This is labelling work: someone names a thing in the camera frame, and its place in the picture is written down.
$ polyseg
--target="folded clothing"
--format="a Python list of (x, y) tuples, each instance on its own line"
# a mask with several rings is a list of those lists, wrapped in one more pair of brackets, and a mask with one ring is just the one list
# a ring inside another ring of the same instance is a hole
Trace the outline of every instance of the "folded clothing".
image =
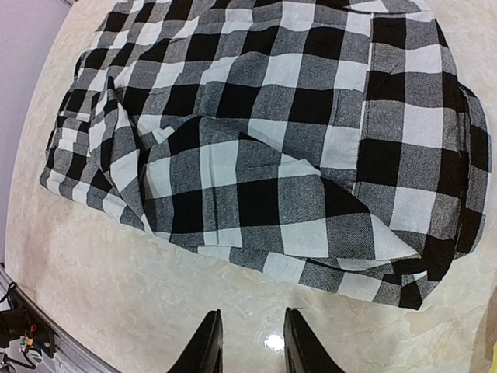
[(116, 3), (40, 182), (195, 253), (418, 309), (481, 234), (490, 137), (421, 0)]

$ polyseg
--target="marble floor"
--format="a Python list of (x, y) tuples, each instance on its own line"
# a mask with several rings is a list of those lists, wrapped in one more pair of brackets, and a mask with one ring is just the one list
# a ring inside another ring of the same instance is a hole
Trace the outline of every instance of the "marble floor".
[[(123, 373), (167, 371), (207, 311), (221, 309), (224, 371), (284, 372), (285, 308), (297, 307), (347, 372), (486, 372), (497, 341), (497, 186), (477, 251), (420, 311), (278, 282), (198, 256), (38, 185), (75, 62), (115, 0), (80, 0), (38, 82), (12, 181), (6, 270), (72, 336)], [(495, 0), (427, 0), (460, 80), (497, 128)]]

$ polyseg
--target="black and white plaid fabric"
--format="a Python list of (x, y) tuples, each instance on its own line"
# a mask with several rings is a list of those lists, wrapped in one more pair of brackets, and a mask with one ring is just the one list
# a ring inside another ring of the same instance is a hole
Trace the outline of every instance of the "black and white plaid fabric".
[(279, 280), (417, 309), (481, 234), (490, 137), (422, 0), (118, 2), (41, 183)]

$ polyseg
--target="wire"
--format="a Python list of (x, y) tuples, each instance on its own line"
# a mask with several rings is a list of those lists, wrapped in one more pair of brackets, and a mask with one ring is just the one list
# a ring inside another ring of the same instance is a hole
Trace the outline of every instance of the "wire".
[(18, 365), (18, 366), (26, 368), (26, 369), (35, 370), (36, 365), (28, 358), (28, 355), (26, 353), (23, 353), (23, 355), (24, 355), (24, 358), (26, 359), (26, 361), (28, 362), (28, 364), (23, 363), (21, 361), (18, 361), (16, 359), (11, 359), (6, 353), (4, 353), (4, 355), (3, 355), (2, 363), (3, 364), (7, 364), (7, 363), (15, 364), (15, 365)]
[(11, 297), (12, 293), (14, 292), (14, 290), (16, 288), (17, 288), (17, 284), (15, 282), (11, 282), (9, 284), (9, 287), (7, 288), (7, 292), (2, 297), (2, 299), (0, 299), (0, 303), (3, 303), (3, 302), (5, 302), (8, 299), (9, 300), (9, 304), (10, 304), (10, 297)]

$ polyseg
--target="pink wall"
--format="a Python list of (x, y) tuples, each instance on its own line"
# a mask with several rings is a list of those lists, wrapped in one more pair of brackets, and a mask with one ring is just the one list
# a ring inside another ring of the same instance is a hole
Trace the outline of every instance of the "pink wall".
[(0, 261), (10, 181), (24, 118), (68, 10), (60, 0), (0, 2)]

